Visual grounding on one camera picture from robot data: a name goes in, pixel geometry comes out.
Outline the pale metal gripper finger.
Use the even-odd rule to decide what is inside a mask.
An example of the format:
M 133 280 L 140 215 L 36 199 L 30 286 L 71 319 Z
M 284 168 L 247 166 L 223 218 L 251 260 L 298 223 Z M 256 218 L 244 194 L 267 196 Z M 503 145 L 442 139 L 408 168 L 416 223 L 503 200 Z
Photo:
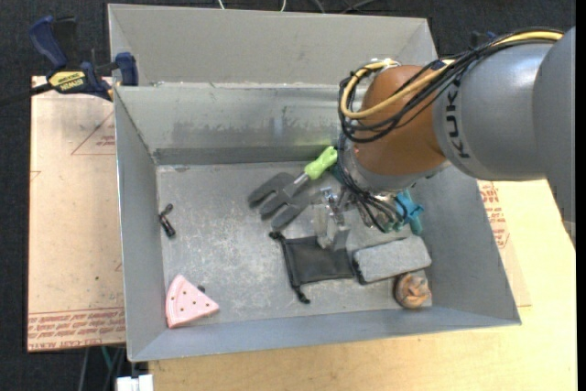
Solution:
M 316 211 L 314 213 L 314 233 L 317 243 L 322 249 L 328 249 L 331 239 L 328 235 L 330 215 L 327 211 Z
M 333 251 L 346 249 L 350 231 L 351 226 L 348 223 L 336 224 L 331 244 L 331 249 Z

